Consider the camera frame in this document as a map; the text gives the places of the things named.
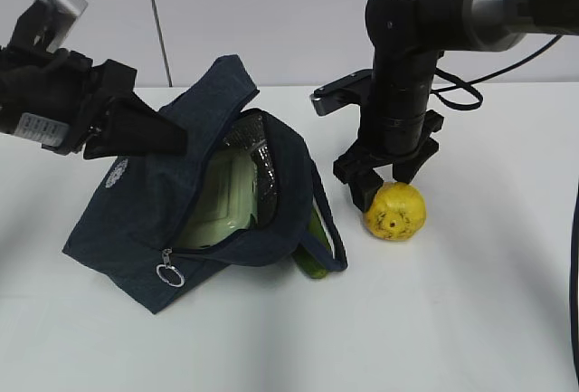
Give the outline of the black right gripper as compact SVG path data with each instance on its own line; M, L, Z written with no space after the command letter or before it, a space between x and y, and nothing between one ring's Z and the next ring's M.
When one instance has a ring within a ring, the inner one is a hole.
M434 156L439 143L432 134L441 130L443 116L428 110L410 120L388 118L384 127L357 139L333 163L333 174L347 184L355 207L369 210L384 180L374 169L392 166L393 179L411 184L420 168Z

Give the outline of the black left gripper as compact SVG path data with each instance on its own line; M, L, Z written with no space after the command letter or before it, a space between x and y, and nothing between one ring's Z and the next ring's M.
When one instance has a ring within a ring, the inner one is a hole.
M60 155L184 155L187 132L132 93L137 70L75 51L1 49L1 132Z

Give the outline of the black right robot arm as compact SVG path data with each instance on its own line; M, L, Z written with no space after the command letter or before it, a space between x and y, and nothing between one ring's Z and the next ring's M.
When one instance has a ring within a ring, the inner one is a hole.
M446 52L500 53L529 33L575 35L578 0L368 0L365 28L373 65L318 88L321 115L360 109L354 144L334 164L355 206L370 208L389 166L410 183L439 148L442 116L428 108L437 64Z

